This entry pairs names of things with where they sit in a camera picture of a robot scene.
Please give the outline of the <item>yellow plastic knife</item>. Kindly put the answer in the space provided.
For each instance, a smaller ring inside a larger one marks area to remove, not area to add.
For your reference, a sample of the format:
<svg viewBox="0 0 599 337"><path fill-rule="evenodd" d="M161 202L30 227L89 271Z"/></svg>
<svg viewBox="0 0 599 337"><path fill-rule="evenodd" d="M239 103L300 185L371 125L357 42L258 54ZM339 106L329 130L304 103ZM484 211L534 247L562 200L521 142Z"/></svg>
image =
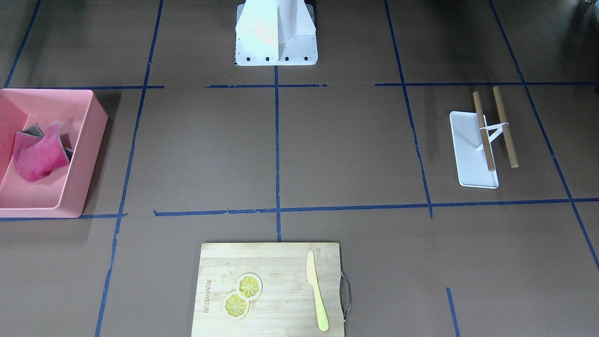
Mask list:
<svg viewBox="0 0 599 337"><path fill-rule="evenodd" d="M328 331L329 330L329 322L328 315L325 309L325 305L323 303L323 299L321 296L320 285L317 278L316 271L316 262L314 259L314 252L312 250L307 252L306 257L306 278L308 284L312 287L313 290L313 299L316 310L316 321L317 326L320 331Z"/></svg>

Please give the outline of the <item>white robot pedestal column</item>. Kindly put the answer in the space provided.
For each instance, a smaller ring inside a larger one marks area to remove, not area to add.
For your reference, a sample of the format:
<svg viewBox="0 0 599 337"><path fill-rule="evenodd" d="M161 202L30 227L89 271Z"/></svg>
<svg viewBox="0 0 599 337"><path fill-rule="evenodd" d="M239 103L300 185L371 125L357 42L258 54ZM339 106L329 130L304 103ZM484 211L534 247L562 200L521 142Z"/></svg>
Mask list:
<svg viewBox="0 0 599 337"><path fill-rule="evenodd" d="M237 66L317 64L316 20L304 0L247 0L237 6Z"/></svg>

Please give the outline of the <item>white rack tray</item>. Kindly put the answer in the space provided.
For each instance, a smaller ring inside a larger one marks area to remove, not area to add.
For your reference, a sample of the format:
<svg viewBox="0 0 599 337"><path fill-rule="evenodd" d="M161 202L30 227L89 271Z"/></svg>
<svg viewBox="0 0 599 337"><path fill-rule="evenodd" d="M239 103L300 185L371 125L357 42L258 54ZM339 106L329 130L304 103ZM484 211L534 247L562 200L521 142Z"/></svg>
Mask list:
<svg viewBox="0 0 599 337"><path fill-rule="evenodd" d="M477 115L452 111L449 114L458 182L461 186L496 189L496 171L489 171Z"/></svg>

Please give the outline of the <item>pink cleaning cloth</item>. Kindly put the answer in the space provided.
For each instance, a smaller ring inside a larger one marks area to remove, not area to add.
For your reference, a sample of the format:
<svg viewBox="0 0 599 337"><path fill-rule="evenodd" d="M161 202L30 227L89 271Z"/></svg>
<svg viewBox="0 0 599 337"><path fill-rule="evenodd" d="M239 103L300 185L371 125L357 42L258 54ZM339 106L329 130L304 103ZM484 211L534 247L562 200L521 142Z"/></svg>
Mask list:
<svg viewBox="0 0 599 337"><path fill-rule="evenodd" d="M60 135L61 124L51 124L42 132L37 123L16 132L13 143L13 162L19 176L28 182L47 177L53 170L68 166L73 150L65 147Z"/></svg>

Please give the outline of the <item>lemon slice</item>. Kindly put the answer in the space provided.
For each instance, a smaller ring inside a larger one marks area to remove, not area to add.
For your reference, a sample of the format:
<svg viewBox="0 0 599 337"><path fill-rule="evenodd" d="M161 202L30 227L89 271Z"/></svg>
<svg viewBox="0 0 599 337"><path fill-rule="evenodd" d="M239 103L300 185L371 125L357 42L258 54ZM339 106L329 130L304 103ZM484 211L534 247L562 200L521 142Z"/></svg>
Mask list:
<svg viewBox="0 0 599 337"><path fill-rule="evenodd" d="M251 302L241 297L238 292L230 292L223 299L223 315L229 320L241 320L249 312Z"/></svg>
<svg viewBox="0 0 599 337"><path fill-rule="evenodd" d="M247 301L256 300L263 292L263 281L256 273L244 273L237 281L237 294Z"/></svg>

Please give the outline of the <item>bamboo cutting board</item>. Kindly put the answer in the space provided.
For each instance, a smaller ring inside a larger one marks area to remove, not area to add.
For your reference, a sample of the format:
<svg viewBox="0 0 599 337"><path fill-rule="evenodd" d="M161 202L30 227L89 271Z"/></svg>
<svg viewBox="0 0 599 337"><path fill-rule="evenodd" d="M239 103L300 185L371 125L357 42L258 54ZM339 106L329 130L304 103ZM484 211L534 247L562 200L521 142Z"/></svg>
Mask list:
<svg viewBox="0 0 599 337"><path fill-rule="evenodd" d="M307 252L314 252L329 330L316 321L313 290L306 278ZM193 309L193 337L343 337L342 264L334 242L204 243L201 246ZM244 273L263 282L247 315L229 320L222 303L237 291Z"/></svg>

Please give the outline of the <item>pink plastic bin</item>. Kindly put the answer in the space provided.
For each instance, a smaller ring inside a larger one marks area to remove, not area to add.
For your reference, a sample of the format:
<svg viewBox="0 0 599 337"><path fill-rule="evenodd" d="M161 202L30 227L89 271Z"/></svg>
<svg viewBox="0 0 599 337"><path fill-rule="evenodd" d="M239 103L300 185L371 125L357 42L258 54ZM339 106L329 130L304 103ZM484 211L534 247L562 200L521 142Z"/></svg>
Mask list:
<svg viewBox="0 0 599 337"><path fill-rule="evenodd" d="M2 218L77 218L83 213L91 177L108 120L91 90L1 90ZM65 147L73 150L68 166L28 182L16 172L16 132L37 123L42 132L60 122Z"/></svg>

